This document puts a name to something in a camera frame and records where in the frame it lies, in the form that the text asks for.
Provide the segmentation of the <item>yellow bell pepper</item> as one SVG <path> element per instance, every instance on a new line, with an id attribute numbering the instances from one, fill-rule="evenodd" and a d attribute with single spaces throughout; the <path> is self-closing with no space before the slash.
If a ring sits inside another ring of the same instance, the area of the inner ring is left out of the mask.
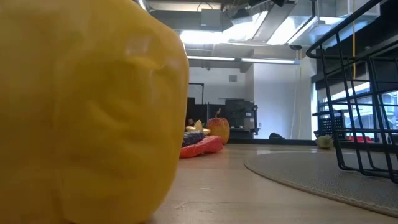
<path id="1" fill-rule="evenodd" d="M 175 177 L 189 65 L 133 0 L 0 0 L 0 224 L 138 224 Z"/>

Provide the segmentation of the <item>black partition wall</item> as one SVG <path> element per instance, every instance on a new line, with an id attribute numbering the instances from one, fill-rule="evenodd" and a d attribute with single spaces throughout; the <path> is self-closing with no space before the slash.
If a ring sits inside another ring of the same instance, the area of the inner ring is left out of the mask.
<path id="1" fill-rule="evenodd" d="M 186 126 L 194 126 L 200 120 L 204 129 L 209 129 L 207 123 L 213 118 L 227 118 L 225 105 L 221 104 L 199 104 L 196 98 L 187 98 Z"/>

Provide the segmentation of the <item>black wire basket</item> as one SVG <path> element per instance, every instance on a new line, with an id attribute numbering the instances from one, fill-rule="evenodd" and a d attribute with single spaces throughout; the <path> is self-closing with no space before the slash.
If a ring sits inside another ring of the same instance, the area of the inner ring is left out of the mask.
<path id="1" fill-rule="evenodd" d="M 325 91 L 338 167 L 398 184 L 398 0 L 370 0 L 306 51 Z M 334 110 L 345 127 L 335 125 Z M 369 136 L 372 143 L 347 140 Z"/>

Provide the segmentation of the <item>yellow star fruit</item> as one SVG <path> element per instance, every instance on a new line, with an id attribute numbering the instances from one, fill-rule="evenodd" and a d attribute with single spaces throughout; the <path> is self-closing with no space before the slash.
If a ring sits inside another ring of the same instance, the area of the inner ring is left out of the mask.
<path id="1" fill-rule="evenodd" d="M 206 129 L 203 127 L 202 122 L 200 120 L 196 121 L 193 126 L 186 126 L 185 130 L 190 132 L 190 131 L 202 131 L 204 135 L 208 135 L 211 133 L 210 129 Z"/>

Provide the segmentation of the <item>black perforated crate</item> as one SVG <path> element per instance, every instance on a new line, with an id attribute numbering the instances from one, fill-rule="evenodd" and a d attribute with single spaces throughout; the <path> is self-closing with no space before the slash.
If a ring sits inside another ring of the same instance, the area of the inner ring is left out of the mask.
<path id="1" fill-rule="evenodd" d="M 334 118 L 335 118 L 335 125 L 337 128 L 344 128 L 345 127 L 345 116 L 344 113 L 347 110 L 334 110 Z M 328 111 L 321 111 L 312 114 L 313 117 L 317 118 L 318 121 L 318 129 L 314 131 L 314 135 L 316 137 L 320 136 L 331 136 L 333 137 L 333 127 L 332 127 L 332 120 L 330 118 L 330 114 Z"/>

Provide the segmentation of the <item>red yellow apple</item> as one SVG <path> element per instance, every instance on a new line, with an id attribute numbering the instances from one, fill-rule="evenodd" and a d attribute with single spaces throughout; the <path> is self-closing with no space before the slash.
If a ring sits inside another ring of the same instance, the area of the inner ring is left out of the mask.
<path id="1" fill-rule="evenodd" d="M 207 128 L 211 130 L 209 135 L 219 136 L 223 145 L 225 145 L 229 141 L 230 126 L 226 118 L 220 117 L 221 111 L 222 109 L 219 108 L 215 113 L 215 117 L 208 120 Z"/>

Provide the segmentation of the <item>long ceiling light strip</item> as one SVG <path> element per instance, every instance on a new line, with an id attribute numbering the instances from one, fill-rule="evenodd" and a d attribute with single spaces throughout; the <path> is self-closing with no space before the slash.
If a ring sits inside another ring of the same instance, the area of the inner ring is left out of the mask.
<path id="1" fill-rule="evenodd" d="M 275 58 L 233 58 L 233 57 L 207 57 L 207 56 L 188 56 L 189 60 L 219 61 L 219 62 L 242 62 L 242 63 L 266 63 L 282 65 L 299 65 L 299 60 L 284 60 Z"/>

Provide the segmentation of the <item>grey ceiling box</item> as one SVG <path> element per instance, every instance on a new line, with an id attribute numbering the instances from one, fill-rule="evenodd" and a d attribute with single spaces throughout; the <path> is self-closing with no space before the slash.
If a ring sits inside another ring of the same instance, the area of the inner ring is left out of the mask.
<path id="1" fill-rule="evenodd" d="M 221 30 L 221 12 L 219 9 L 202 9 L 200 27 L 202 30 Z"/>

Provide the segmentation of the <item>black aluminium table frame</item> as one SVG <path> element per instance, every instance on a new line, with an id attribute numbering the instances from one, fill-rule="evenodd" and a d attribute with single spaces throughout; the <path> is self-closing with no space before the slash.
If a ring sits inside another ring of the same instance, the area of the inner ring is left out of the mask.
<path id="1" fill-rule="evenodd" d="M 300 139 L 244 139 L 232 138 L 229 144 L 259 144 L 259 145 L 293 145 L 293 146 L 316 146 L 314 140 Z"/>

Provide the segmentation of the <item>round grey mat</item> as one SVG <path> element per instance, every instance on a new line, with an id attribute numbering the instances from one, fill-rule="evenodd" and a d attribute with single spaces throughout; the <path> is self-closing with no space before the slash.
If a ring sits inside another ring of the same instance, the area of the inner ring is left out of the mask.
<path id="1" fill-rule="evenodd" d="M 257 175 L 274 182 L 398 218 L 398 184 L 338 168 L 334 153 L 258 154 L 244 160 Z"/>

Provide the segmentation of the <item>large metal ceiling duct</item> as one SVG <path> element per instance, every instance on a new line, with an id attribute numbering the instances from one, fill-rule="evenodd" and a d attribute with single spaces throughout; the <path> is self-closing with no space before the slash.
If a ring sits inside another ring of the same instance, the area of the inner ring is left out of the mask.
<path id="1" fill-rule="evenodd" d="M 249 16 L 233 19 L 223 31 L 226 42 L 241 45 L 310 46 L 370 0 L 270 0 L 247 8 Z"/>

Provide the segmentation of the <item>black equipment cart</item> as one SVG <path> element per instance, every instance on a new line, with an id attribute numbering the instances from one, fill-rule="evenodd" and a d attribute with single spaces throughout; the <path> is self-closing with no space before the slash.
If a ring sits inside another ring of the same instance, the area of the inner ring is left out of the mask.
<path id="1" fill-rule="evenodd" d="M 227 99 L 226 118 L 230 126 L 230 138 L 253 139 L 258 135 L 257 105 L 253 101 Z"/>

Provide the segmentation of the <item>red background object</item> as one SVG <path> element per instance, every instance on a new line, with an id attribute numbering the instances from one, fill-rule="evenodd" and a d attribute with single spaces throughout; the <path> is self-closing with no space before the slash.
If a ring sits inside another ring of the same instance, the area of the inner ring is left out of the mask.
<path id="1" fill-rule="evenodd" d="M 359 142 L 359 143 L 365 143 L 365 142 L 367 142 L 367 143 L 372 143 L 373 142 L 373 140 L 372 140 L 372 138 L 370 138 L 369 136 L 365 136 L 365 137 L 363 137 L 363 136 L 348 136 L 347 137 L 347 140 L 348 141 L 351 141 L 351 142 Z"/>

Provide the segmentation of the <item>black background rig frame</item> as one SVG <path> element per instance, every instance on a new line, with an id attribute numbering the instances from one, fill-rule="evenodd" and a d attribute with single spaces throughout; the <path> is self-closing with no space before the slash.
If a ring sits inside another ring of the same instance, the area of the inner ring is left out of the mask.
<path id="1" fill-rule="evenodd" d="M 205 102 L 204 102 L 205 84 L 204 84 L 204 83 L 192 83 L 192 82 L 190 82 L 188 85 L 189 85 L 189 86 L 193 86 L 193 85 L 195 85 L 195 86 L 201 86 L 201 91 L 200 91 L 200 93 L 201 93 L 201 103 L 202 103 L 202 104 L 205 104 Z"/>

